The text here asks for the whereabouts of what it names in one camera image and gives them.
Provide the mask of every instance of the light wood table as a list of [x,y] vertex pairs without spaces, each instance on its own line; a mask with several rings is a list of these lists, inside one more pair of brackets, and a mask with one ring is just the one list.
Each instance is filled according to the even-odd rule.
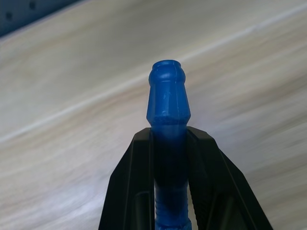
[[98,228],[109,176],[148,126],[151,65],[169,58],[189,125],[274,229],[307,227],[306,0],[92,0],[0,40],[1,230]]

